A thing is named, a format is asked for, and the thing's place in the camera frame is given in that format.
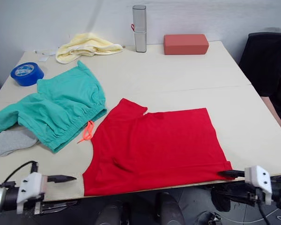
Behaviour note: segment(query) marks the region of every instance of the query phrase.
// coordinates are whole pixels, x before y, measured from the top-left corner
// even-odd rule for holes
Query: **white wall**
[[[0,0],[0,86],[23,51],[56,49],[92,31],[133,45],[132,6],[147,6],[148,44],[164,34],[204,33],[239,61],[251,32],[281,32],[281,0]]]

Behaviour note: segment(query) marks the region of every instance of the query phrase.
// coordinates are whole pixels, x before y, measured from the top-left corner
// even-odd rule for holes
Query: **sock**
[[[18,149],[31,147],[38,141],[37,137],[27,128],[7,130],[0,133],[0,157]]]

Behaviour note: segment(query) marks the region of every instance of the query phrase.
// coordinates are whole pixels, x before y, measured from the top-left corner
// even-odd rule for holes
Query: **foam block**
[[[165,55],[202,55],[207,52],[209,43],[204,34],[164,35]]]

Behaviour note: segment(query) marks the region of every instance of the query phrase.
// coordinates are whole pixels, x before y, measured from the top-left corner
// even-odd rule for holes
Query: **red t-shirt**
[[[206,108],[146,113],[122,99],[100,124],[84,195],[111,195],[211,180],[231,170]]]

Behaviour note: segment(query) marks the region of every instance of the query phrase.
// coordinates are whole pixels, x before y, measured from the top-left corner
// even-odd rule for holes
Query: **orange drawstring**
[[[86,128],[83,131],[83,136],[82,136],[83,138],[79,142],[77,142],[77,144],[82,142],[82,141],[90,140],[93,137],[92,131],[93,131],[94,127],[95,127],[94,122],[90,120],[88,122],[88,125],[86,126]]]

